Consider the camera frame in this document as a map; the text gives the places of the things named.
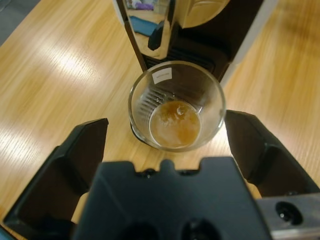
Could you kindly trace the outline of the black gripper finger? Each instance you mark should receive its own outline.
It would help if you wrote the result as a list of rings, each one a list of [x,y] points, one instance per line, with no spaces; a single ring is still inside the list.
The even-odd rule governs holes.
[[[81,196],[103,160],[108,119],[77,125],[56,146],[17,198],[3,223],[28,240],[69,240]]]
[[[224,121],[230,151],[262,197],[319,193],[309,174],[255,115],[227,110]]]

